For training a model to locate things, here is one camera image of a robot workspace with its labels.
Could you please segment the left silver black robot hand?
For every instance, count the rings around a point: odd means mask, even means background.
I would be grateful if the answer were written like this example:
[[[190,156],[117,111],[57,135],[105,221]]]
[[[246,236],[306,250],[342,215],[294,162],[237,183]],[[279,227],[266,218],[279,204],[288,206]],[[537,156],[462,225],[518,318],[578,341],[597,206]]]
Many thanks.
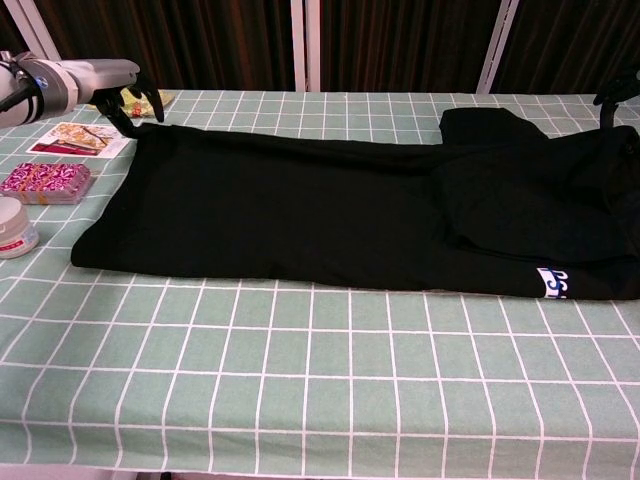
[[[58,65],[75,80],[78,103],[95,106],[121,135],[138,138],[144,130],[135,126],[124,112],[123,89],[137,99],[144,96],[152,107],[155,119],[160,123],[164,121],[159,90],[135,62],[127,59],[86,59],[64,60]]]

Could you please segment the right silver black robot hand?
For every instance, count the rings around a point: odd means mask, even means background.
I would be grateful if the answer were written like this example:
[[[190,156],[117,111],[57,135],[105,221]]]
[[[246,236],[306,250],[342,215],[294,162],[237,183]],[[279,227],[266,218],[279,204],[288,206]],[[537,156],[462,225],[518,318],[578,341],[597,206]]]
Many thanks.
[[[600,107],[599,127],[612,128],[620,103],[639,95],[639,68],[632,67],[611,79],[596,94],[593,105]]]

